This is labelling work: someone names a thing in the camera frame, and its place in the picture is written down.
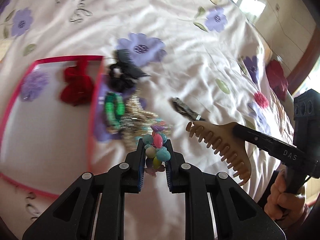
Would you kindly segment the right hand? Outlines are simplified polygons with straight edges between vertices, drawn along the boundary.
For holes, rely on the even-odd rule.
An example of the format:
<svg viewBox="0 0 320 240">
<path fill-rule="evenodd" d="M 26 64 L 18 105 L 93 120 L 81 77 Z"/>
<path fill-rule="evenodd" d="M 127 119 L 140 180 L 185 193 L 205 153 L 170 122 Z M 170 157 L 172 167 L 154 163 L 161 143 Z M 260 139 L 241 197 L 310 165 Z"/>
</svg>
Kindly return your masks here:
<svg viewBox="0 0 320 240">
<path fill-rule="evenodd" d="M 305 186 L 297 194 L 288 193 L 285 170 L 281 170 L 271 186 L 264 211 L 283 229 L 297 223 L 308 213 Z"/>
</svg>

